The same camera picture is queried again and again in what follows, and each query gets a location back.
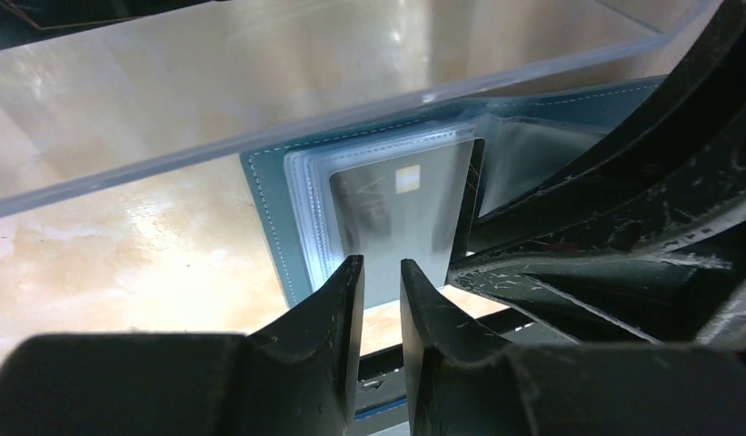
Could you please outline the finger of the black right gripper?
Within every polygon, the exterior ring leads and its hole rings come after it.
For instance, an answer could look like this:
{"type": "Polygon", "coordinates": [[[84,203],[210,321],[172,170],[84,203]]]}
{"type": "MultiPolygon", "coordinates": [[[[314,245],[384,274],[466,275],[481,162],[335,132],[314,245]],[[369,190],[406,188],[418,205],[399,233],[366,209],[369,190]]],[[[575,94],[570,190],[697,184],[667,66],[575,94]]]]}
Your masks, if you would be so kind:
{"type": "Polygon", "coordinates": [[[474,225],[472,252],[589,248],[616,222],[600,216],[650,189],[746,105],[746,1],[724,1],[659,87],[588,152],[474,225]]]}
{"type": "Polygon", "coordinates": [[[448,282],[578,342],[728,342],[746,326],[746,158],[651,183],[543,183],[472,231],[448,282]]]}

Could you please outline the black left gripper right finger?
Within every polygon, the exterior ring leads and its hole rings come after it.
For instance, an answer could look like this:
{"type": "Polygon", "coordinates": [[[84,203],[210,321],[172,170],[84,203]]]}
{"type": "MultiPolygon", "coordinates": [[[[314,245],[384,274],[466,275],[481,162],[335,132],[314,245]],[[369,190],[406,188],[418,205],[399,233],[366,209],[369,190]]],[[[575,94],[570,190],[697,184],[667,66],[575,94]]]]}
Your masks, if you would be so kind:
{"type": "Polygon", "coordinates": [[[438,292],[416,261],[401,262],[403,357],[413,435],[514,435],[508,342],[438,292]]]}

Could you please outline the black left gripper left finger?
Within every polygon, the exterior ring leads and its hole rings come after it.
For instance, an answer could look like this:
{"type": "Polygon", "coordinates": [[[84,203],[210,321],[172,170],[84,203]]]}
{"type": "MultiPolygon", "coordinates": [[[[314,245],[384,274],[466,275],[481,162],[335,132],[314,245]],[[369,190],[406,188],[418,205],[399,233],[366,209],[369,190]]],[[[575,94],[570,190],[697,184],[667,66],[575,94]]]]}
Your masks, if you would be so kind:
{"type": "Polygon", "coordinates": [[[353,422],[364,299],[361,255],[252,334],[246,363],[248,435],[343,435],[353,422]]]}

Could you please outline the blue leather card holder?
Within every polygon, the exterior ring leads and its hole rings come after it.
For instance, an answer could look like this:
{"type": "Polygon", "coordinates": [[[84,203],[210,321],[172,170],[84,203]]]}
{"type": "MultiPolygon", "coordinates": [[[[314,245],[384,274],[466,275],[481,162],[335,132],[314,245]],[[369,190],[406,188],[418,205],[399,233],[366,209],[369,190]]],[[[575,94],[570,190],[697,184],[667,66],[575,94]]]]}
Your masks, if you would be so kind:
{"type": "Polygon", "coordinates": [[[660,84],[460,98],[242,153],[286,303],[355,254],[366,308],[397,300],[403,258],[442,287],[474,220],[584,155],[660,84]]]}

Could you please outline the clear acrylic card box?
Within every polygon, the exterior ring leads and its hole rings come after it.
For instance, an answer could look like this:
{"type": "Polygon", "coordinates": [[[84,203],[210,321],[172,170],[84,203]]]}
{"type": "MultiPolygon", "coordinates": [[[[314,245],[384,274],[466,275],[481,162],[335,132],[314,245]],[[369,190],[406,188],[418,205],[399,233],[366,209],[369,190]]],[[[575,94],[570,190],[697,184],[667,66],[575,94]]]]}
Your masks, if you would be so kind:
{"type": "Polygon", "coordinates": [[[0,218],[633,58],[712,1],[212,1],[0,51],[0,218]]]}

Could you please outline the black credit cards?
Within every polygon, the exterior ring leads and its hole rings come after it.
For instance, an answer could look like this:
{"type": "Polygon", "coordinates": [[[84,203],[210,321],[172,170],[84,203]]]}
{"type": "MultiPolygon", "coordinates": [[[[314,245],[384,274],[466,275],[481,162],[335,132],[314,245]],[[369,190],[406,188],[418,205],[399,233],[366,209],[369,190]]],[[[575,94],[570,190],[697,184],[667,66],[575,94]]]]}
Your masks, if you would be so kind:
{"type": "Polygon", "coordinates": [[[0,0],[0,50],[202,5],[205,0],[0,0]]]}

